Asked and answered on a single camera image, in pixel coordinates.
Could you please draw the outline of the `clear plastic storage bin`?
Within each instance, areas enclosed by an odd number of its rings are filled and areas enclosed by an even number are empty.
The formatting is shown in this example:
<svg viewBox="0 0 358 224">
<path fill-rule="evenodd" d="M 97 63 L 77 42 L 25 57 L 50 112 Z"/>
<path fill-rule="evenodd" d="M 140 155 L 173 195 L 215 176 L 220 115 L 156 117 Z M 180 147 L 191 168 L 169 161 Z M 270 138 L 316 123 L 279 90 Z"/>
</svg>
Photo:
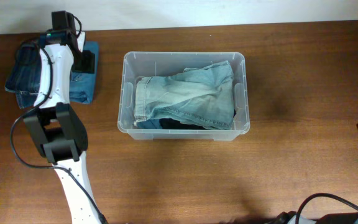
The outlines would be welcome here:
<svg viewBox="0 0 358 224">
<path fill-rule="evenodd" d="M 143 77 L 176 75 L 185 68 L 203 68 L 228 61 L 234 72 L 233 98 L 236 115 L 230 130 L 139 129 L 135 126 L 135 94 Z M 135 140 L 212 139 L 232 141 L 250 129 L 247 96 L 246 60 L 239 52 L 136 52 L 125 54 L 122 69 L 121 96 L 117 118 L 118 129 Z"/>
</svg>

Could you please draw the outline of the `dark blue jeans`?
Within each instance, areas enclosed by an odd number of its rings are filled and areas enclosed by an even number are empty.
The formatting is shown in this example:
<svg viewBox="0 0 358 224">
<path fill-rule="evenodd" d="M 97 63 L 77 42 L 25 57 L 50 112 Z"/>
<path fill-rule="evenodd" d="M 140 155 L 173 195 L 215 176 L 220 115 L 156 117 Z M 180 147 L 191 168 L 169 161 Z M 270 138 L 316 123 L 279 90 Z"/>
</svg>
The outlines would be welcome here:
<svg viewBox="0 0 358 224">
<path fill-rule="evenodd" d="M 16 95 L 20 108 L 53 108 L 72 101 L 89 104 L 93 100 L 98 68 L 99 44 L 86 42 L 81 59 L 94 59 L 91 70 L 78 71 L 71 48 L 61 44 L 24 43 L 5 82 L 5 90 Z"/>
</svg>

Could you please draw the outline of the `teal blue shirt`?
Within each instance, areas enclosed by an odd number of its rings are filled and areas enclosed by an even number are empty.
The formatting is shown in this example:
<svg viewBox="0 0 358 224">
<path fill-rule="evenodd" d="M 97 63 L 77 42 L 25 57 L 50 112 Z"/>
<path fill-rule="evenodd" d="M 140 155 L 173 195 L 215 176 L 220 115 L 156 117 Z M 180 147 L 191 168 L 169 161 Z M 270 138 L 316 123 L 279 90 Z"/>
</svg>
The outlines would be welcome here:
<svg viewBox="0 0 358 224">
<path fill-rule="evenodd" d="M 159 119 L 149 119 L 147 121 L 136 122 L 139 129 L 163 129 Z"/>
</svg>

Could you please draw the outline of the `dark navy garment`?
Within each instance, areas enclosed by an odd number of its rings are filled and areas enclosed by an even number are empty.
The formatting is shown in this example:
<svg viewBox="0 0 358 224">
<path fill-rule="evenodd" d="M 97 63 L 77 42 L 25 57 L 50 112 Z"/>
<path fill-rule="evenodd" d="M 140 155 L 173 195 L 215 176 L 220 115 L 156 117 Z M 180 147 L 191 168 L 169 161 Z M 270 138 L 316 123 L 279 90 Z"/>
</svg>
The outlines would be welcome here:
<svg viewBox="0 0 358 224">
<path fill-rule="evenodd" d="M 164 108 L 158 112 L 163 129 L 229 130 L 236 116 L 234 108 Z"/>
</svg>

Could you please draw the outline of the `light blue jeans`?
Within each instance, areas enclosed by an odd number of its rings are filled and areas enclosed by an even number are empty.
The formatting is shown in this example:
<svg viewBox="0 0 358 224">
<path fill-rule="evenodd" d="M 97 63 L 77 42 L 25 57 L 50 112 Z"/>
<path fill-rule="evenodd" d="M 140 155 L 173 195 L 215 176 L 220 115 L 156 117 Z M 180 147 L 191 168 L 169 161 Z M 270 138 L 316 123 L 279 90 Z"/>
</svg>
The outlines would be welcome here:
<svg viewBox="0 0 358 224">
<path fill-rule="evenodd" d="M 234 72 L 228 61 L 185 68 L 172 76 L 143 77 L 135 91 L 135 125 L 163 119 L 212 130 L 230 130 L 234 121 Z"/>
</svg>

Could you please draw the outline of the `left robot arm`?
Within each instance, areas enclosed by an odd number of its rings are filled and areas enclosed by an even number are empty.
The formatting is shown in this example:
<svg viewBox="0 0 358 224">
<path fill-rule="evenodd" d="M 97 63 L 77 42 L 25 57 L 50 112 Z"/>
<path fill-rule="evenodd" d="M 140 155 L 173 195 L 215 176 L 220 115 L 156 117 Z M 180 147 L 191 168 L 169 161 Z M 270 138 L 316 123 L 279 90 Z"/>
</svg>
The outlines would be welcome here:
<svg viewBox="0 0 358 224">
<path fill-rule="evenodd" d="M 39 94 L 23 120 L 45 170 L 54 170 L 63 187 L 72 223 L 106 223 L 86 168 L 88 135 L 70 105 L 72 74 L 95 75 L 98 53 L 85 49 L 80 20 L 67 11 L 52 12 L 52 29 L 40 35 Z"/>
</svg>

